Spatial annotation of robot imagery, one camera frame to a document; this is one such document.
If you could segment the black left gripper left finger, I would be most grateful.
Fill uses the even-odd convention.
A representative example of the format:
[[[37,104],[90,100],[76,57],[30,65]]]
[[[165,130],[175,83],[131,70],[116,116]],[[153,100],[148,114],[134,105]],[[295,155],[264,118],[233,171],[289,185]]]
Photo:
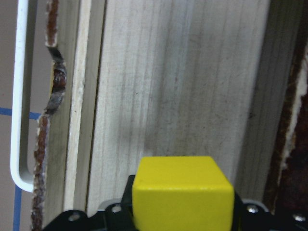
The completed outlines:
[[[81,210],[62,212],[52,220],[45,231],[133,231],[132,185],[135,176],[130,175],[122,198],[102,203],[91,217]]]

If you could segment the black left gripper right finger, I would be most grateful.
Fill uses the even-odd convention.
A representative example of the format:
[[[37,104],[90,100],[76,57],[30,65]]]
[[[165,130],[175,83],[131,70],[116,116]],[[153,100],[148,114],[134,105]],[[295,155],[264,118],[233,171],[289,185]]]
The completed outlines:
[[[232,217],[233,231],[306,231],[308,229],[308,188],[283,187],[275,212],[258,201],[243,200],[236,193]]]

